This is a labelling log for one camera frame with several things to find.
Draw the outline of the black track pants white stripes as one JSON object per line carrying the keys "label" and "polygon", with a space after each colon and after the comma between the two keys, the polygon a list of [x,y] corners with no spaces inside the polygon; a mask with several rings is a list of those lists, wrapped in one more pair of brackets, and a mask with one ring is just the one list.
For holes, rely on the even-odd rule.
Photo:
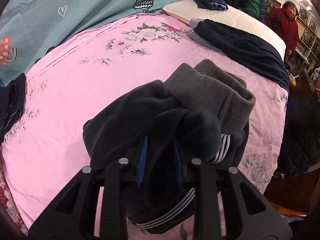
{"label": "black track pants white stripes", "polygon": [[83,127],[95,169],[127,157],[128,219],[150,234],[163,234],[194,214],[195,189],[187,166],[198,158],[226,168],[246,147],[255,96],[244,80],[212,61],[181,64],[166,81],[124,94]]}

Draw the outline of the red floral rolled quilt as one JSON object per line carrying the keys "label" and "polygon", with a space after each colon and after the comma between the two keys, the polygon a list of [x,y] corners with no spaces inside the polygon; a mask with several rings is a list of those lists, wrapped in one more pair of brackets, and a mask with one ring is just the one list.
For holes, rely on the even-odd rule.
{"label": "red floral rolled quilt", "polygon": [[25,226],[7,185],[3,169],[1,168],[1,205],[13,221],[13,223],[23,232],[24,235],[28,235],[28,229]]}

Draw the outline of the pink floral bed sheet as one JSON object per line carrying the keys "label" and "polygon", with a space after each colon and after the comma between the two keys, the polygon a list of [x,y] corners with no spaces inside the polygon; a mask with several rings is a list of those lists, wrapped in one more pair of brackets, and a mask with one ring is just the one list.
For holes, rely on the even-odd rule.
{"label": "pink floral bed sheet", "polygon": [[89,164],[84,123],[111,102],[176,68],[210,59],[255,95],[240,171],[264,192],[277,167],[288,93],[277,83],[188,37],[188,20],[134,15],[83,31],[27,73],[25,111],[5,135],[3,169],[9,213],[27,230],[63,187]]}

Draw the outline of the folded dark navy garment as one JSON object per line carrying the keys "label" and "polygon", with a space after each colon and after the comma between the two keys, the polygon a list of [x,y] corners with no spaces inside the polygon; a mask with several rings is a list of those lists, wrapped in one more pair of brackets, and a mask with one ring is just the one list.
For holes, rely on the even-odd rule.
{"label": "folded dark navy garment", "polygon": [[24,113],[26,87],[24,73],[12,80],[6,87],[1,87],[1,143],[4,142],[5,135],[20,120]]}

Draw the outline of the dark navy flat garment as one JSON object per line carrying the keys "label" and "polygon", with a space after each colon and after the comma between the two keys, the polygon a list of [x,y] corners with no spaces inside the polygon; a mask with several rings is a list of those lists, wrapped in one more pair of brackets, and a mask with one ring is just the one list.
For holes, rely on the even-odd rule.
{"label": "dark navy flat garment", "polygon": [[274,46],[262,38],[209,19],[192,19],[189,23],[193,32],[233,61],[275,82],[286,91],[290,90],[283,58]]}

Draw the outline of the person in red jacket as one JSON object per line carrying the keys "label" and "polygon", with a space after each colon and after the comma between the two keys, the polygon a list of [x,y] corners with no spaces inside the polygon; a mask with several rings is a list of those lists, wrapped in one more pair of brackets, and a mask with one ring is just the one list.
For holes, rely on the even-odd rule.
{"label": "person in red jacket", "polygon": [[285,56],[295,51],[299,40],[297,16],[295,3],[286,1],[281,8],[271,9],[266,18],[266,25],[285,42]]}

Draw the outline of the teal heart-print quilt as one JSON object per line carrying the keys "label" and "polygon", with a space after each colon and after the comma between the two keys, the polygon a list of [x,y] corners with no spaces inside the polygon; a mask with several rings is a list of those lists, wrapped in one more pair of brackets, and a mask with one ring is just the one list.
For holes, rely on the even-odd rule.
{"label": "teal heart-print quilt", "polygon": [[10,0],[1,14],[1,86],[72,36],[182,0]]}

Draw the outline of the white quilted pillow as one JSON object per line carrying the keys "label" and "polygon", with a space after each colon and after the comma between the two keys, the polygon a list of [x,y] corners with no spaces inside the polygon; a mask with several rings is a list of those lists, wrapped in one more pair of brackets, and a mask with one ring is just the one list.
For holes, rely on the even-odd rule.
{"label": "white quilted pillow", "polygon": [[193,0],[183,0],[164,6],[163,11],[189,24],[191,19],[209,19],[256,35],[272,45],[281,57],[285,55],[285,42],[268,26],[248,14],[229,6],[226,11],[201,9]]}

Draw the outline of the small navy folded cloth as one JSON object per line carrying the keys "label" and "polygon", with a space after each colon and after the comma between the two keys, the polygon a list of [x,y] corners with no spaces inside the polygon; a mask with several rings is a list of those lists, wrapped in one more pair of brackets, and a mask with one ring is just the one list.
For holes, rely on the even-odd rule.
{"label": "small navy folded cloth", "polygon": [[198,8],[215,10],[215,11],[226,11],[228,10],[228,5],[224,0],[193,0]]}

